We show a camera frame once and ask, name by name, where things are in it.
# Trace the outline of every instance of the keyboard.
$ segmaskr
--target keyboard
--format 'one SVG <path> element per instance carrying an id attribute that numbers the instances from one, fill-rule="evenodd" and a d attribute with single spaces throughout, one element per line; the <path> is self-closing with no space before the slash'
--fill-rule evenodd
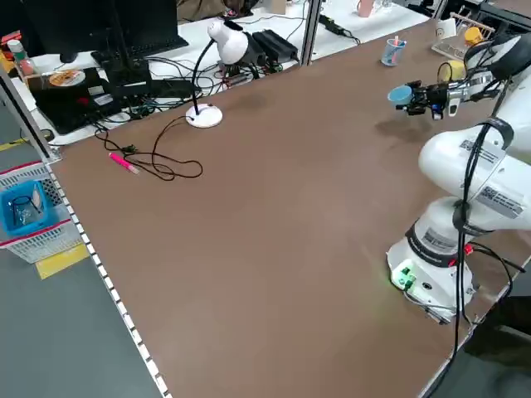
<path id="1" fill-rule="evenodd" d="M 142 59 L 146 56 L 152 56 L 160 52 L 175 50 L 176 48 L 185 47 L 187 45 L 188 42 L 186 40 L 180 36 L 177 36 L 174 39 L 162 41 L 160 43 L 127 47 L 127 52 L 132 59 Z M 100 66 L 106 61 L 112 61 L 119 57 L 119 53 L 117 51 L 93 51 L 90 54 L 92 55 L 92 58 L 94 58 L 96 62 L 100 64 Z"/>

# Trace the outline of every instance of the pen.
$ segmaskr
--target pen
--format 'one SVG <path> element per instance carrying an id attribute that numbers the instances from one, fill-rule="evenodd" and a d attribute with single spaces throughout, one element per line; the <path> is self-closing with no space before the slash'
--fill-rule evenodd
<path id="1" fill-rule="evenodd" d="M 121 156 L 118 156 L 116 153 L 109 153 L 109 157 L 113 159 L 115 162 L 117 162 L 121 167 L 124 169 L 134 173 L 139 174 L 140 170 L 138 170 L 135 166 L 133 166 L 131 163 L 129 163 L 127 160 L 122 158 Z"/>

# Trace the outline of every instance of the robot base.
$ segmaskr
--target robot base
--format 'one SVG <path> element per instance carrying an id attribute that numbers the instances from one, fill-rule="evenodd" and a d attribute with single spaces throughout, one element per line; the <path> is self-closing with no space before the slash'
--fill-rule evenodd
<path id="1" fill-rule="evenodd" d="M 436 321 L 449 323 L 455 316 L 456 267 L 439 268 L 418 257 L 403 238 L 387 253 L 387 263 L 391 269 L 391 281 L 400 290 L 423 307 Z M 465 305 L 475 290 L 472 286 L 472 273 L 465 264 L 463 275 Z"/>

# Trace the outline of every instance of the yellow tape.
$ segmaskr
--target yellow tape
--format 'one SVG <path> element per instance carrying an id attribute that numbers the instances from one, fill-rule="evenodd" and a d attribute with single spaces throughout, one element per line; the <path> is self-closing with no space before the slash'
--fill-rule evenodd
<path id="1" fill-rule="evenodd" d="M 37 261 L 37 271 L 41 276 L 41 279 L 46 279 L 54 274 L 57 274 L 59 271 L 62 271 L 75 263 L 80 262 L 83 259 L 86 259 L 89 256 L 85 245 L 82 243 L 77 246 L 63 251 L 47 259 Z"/>
<path id="2" fill-rule="evenodd" d="M 43 132 L 43 134 L 44 134 L 44 138 L 45 139 L 49 139 L 50 136 L 51 136 L 51 133 L 48 133 L 48 132 Z M 16 147 L 17 145 L 21 145 L 23 143 L 25 143 L 25 144 L 29 143 L 31 145 L 29 139 L 27 139 L 27 138 L 19 138 L 19 139 L 16 139 L 15 141 L 11 141 L 10 143 L 0 144 L 0 152 L 1 151 L 5 151 L 7 149 L 11 149 L 11 148 Z"/>

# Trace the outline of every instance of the lamp head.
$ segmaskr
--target lamp head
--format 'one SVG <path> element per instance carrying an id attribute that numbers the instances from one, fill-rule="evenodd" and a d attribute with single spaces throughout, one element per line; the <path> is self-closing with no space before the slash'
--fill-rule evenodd
<path id="1" fill-rule="evenodd" d="M 236 64 L 249 47 L 247 35 L 234 22 L 214 21 L 208 27 L 208 35 L 216 42 L 217 52 L 225 65 Z"/>

